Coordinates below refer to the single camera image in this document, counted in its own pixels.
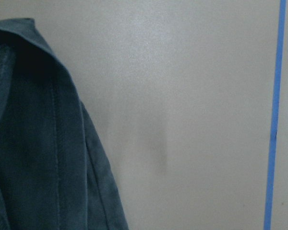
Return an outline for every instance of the jacket collar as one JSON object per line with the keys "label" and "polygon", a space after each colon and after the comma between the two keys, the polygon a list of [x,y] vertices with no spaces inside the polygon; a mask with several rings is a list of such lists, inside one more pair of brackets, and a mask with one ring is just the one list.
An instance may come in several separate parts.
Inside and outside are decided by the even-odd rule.
{"label": "jacket collar", "polygon": [[0,31],[20,36],[22,39],[51,55],[62,65],[50,46],[36,29],[35,20],[33,18],[9,18],[0,20]]}

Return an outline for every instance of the jacket seam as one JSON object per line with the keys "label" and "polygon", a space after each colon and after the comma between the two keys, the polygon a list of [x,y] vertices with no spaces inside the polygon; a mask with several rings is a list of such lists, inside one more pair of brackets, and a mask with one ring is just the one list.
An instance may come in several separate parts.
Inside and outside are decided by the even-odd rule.
{"label": "jacket seam", "polygon": [[59,191],[59,158],[58,158],[58,128],[57,128],[57,113],[56,113],[56,106],[57,106],[57,99],[56,93],[54,91],[55,83],[54,80],[51,78],[50,82],[50,91],[51,91],[51,100],[52,100],[52,117],[54,122],[53,133],[54,133],[54,151],[55,151],[55,161],[56,161],[56,176],[57,176],[57,187],[56,187],[56,199],[57,199],[57,225],[58,230],[60,230],[60,191]]}
{"label": "jacket seam", "polygon": [[92,160],[92,156],[91,156],[91,154],[90,154],[91,149],[88,147],[86,138],[85,138],[85,145],[86,145],[86,147],[87,147],[87,149],[88,149],[87,154],[88,154],[89,161],[90,161],[90,164],[91,164],[92,169],[93,169],[94,178],[95,178],[95,180],[96,180],[98,195],[99,195],[99,197],[100,197],[100,202],[101,202],[101,205],[102,205],[104,214],[105,214],[105,220],[106,220],[107,229],[110,230],[109,222],[108,222],[108,217],[107,217],[107,212],[106,212],[106,207],[105,207],[105,204],[104,204],[104,201],[103,201],[101,192],[100,192],[99,182],[98,182],[98,178],[97,178],[97,175],[96,175],[96,169],[95,169],[95,167],[94,167],[93,160]]}

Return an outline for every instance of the gray fabric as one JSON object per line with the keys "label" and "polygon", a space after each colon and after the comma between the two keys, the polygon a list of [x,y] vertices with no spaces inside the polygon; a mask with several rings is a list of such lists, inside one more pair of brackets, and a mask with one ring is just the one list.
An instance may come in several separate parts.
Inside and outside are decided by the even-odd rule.
{"label": "gray fabric", "polygon": [[71,76],[32,18],[0,20],[0,230],[127,230]]}

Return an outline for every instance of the blue line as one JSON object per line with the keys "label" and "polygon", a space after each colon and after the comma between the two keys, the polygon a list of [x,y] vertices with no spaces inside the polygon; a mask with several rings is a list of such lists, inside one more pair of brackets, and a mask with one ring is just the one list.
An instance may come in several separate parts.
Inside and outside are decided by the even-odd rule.
{"label": "blue line", "polygon": [[275,168],[275,155],[276,155],[276,135],[277,135],[277,124],[278,124],[280,80],[281,80],[281,71],[282,71],[285,12],[286,12],[286,0],[280,0],[276,63],[275,63],[275,78],[274,78],[274,89],[273,89],[271,133],[270,133],[270,146],[269,146],[269,160],[268,160],[268,176],[267,176],[265,212],[264,212],[264,230],[271,229],[274,168]]}

